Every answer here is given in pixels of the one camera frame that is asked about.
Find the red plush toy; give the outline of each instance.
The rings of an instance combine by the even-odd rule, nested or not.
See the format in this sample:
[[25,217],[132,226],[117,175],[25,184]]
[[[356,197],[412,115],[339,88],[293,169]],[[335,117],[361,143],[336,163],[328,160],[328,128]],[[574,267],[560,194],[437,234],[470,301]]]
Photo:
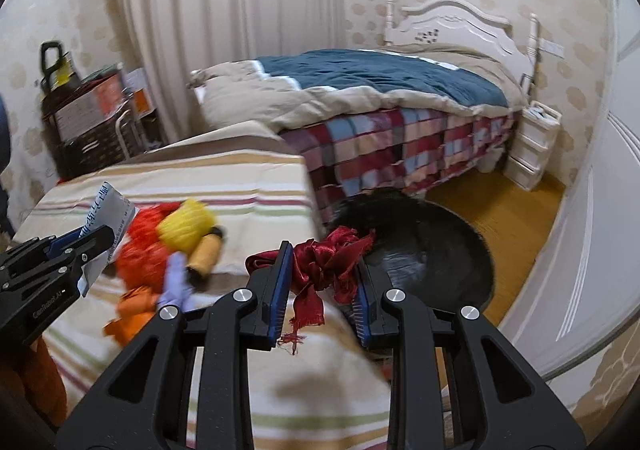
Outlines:
[[162,293],[166,260],[171,253],[159,242],[156,226],[179,206],[180,203],[164,203],[144,208],[131,221],[127,231],[131,240],[115,261],[127,289],[149,286],[154,293]]

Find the white label sticker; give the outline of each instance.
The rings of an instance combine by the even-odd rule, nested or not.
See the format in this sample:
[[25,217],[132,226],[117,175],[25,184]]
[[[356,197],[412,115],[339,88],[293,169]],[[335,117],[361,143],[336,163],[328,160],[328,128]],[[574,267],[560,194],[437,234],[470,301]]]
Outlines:
[[93,92],[78,96],[56,112],[56,124],[62,141],[69,141],[91,130],[104,120]]
[[551,42],[549,40],[545,40],[544,38],[540,39],[540,49],[547,53],[551,53],[552,55],[559,56],[560,58],[564,58],[564,47],[555,42]]

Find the yellow spool of thread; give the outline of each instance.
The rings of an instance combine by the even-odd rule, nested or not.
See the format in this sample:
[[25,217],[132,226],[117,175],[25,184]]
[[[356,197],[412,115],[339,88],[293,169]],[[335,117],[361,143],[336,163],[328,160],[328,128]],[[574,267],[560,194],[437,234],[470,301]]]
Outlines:
[[220,258],[224,237],[222,230],[218,226],[214,226],[207,235],[200,239],[187,263],[190,276],[196,276],[201,280],[205,280],[209,276]]
[[188,256],[215,224],[215,215],[204,203],[190,198],[165,217],[156,226],[156,232],[171,252],[183,252]]

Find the white drawer unit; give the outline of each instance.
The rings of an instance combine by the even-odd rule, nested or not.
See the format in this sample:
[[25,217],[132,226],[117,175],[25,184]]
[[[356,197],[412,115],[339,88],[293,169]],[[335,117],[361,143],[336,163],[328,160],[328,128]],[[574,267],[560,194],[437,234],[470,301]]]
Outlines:
[[504,175],[527,192],[530,192],[537,186],[542,179],[543,172],[543,169],[533,168],[525,161],[513,159],[511,156],[507,158],[507,164],[504,167]]
[[550,154],[550,148],[545,148],[521,134],[517,134],[516,137],[513,138],[513,144],[509,152],[511,157],[524,161],[527,165],[535,169],[544,169],[547,161],[549,161]]
[[560,112],[537,101],[524,109],[504,175],[525,190],[533,190],[542,179],[561,119]]
[[522,111],[518,134],[550,150],[560,131],[561,119],[560,112],[534,100]]

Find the blue comforter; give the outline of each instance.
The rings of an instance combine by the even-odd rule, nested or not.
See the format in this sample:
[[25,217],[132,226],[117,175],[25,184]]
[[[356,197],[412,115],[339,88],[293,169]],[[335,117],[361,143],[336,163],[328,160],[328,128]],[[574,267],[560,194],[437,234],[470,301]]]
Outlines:
[[351,49],[320,49],[297,56],[257,58],[265,74],[294,78],[300,88],[370,86],[380,93],[409,89],[448,96],[462,106],[508,107],[503,92],[464,69],[452,70],[417,58]]

